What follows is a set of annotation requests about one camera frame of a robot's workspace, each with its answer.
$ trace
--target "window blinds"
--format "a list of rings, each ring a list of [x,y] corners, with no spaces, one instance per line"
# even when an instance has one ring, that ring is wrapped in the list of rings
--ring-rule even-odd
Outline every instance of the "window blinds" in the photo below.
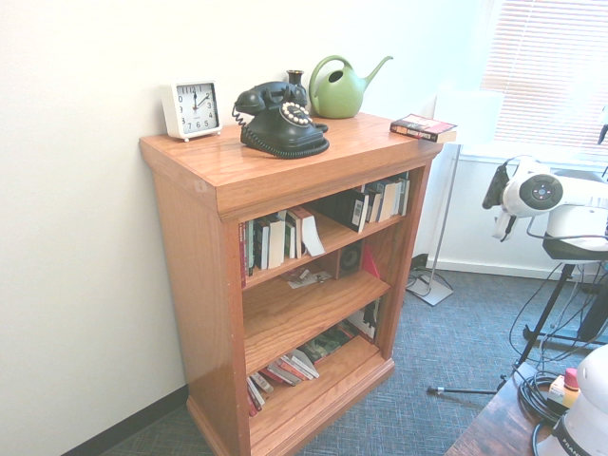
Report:
[[[482,88],[505,94],[496,141],[608,154],[608,0],[504,0]]]

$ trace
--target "white alarm clock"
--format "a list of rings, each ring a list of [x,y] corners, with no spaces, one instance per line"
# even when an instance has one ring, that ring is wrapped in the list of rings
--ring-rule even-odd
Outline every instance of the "white alarm clock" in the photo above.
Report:
[[[221,130],[214,81],[172,81],[161,85],[161,99],[169,136],[189,141]]]

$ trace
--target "carpet floor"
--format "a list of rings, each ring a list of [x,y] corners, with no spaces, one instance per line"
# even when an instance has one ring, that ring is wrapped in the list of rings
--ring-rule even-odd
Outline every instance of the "carpet floor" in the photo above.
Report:
[[[491,399],[472,394],[426,393],[429,385],[494,389],[501,374],[510,374],[519,355],[509,344],[509,330],[541,280],[500,275],[442,272],[454,294],[436,307],[407,294],[395,340],[395,373],[340,419],[319,434],[298,456],[440,456],[456,441]],[[520,352],[523,325],[534,328],[556,282],[547,282],[526,307],[513,330]],[[547,324],[572,293],[566,284]],[[587,294],[579,293],[566,310],[567,319]],[[578,326],[574,318],[570,327]],[[546,357],[569,345],[551,344]],[[589,351],[545,365],[560,372],[575,367]],[[539,346],[528,361],[540,355]],[[211,456],[209,446],[181,407],[104,456]]]

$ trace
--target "black telephone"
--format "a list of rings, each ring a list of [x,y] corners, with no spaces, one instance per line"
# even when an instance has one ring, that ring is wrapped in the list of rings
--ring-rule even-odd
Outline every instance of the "black telephone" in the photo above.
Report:
[[[235,112],[255,116],[245,123]],[[314,123],[306,110],[306,90],[289,83],[266,83],[238,96],[232,110],[242,127],[240,141],[281,159],[301,159],[327,150],[327,126]]]

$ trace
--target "green watering can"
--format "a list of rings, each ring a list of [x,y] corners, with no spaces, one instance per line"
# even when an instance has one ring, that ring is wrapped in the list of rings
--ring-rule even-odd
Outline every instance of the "green watering can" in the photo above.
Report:
[[[316,82],[319,69],[333,60],[342,62],[344,67],[325,76],[316,90],[314,90],[314,83]],[[392,57],[388,56],[382,59],[382,62],[378,64],[367,78],[359,78],[354,74],[351,64],[344,57],[331,55],[323,59],[314,69],[311,83],[308,86],[308,93],[311,94],[311,103],[313,104],[314,111],[319,116],[328,119],[347,119],[353,117],[361,109],[365,89],[368,88],[371,80],[388,60],[392,60]]]

